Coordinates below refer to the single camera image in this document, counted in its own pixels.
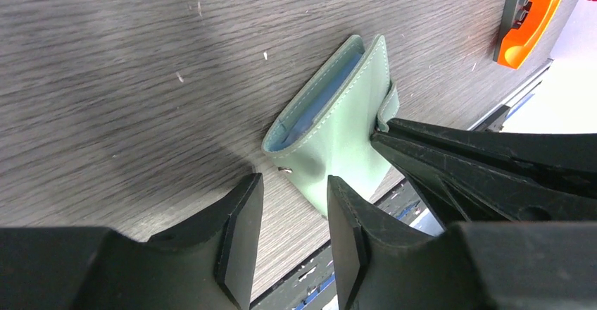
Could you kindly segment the orange curved toy piece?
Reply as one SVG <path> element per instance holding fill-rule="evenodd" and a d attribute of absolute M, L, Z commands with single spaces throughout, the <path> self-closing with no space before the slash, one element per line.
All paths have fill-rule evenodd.
<path fill-rule="evenodd" d="M 528 15 L 517 30 L 505 36 L 497 63 L 518 69 L 531 54 L 562 0 L 530 0 Z"/>

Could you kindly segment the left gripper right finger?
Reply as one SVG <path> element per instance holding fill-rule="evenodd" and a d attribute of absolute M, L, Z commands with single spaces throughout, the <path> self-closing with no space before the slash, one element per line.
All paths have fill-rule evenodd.
<path fill-rule="evenodd" d="M 327 186 L 340 309 L 595 309 L 594 222 L 454 223 L 434 237 Z"/>

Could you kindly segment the green leather card holder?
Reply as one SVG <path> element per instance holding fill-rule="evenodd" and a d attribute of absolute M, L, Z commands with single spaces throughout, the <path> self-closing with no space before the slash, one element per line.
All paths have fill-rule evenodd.
<path fill-rule="evenodd" d="M 390 169 L 370 138 L 400 108 L 382 35 L 351 35 L 276 117 L 262 150 L 323 216 L 327 179 L 339 176 L 368 199 Z"/>

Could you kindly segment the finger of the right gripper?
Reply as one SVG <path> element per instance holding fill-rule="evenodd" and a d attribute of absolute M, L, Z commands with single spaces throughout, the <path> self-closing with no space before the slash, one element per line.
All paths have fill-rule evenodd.
<path fill-rule="evenodd" d="M 594 134 L 480 132 L 395 118 L 371 143 L 441 225 L 596 219 Z"/>

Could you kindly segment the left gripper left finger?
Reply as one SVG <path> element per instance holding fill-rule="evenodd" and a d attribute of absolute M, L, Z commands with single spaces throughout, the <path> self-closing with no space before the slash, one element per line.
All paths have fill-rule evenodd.
<path fill-rule="evenodd" d="M 263 176 L 150 237 L 107 227 L 1 229 L 2 309 L 248 309 Z"/>

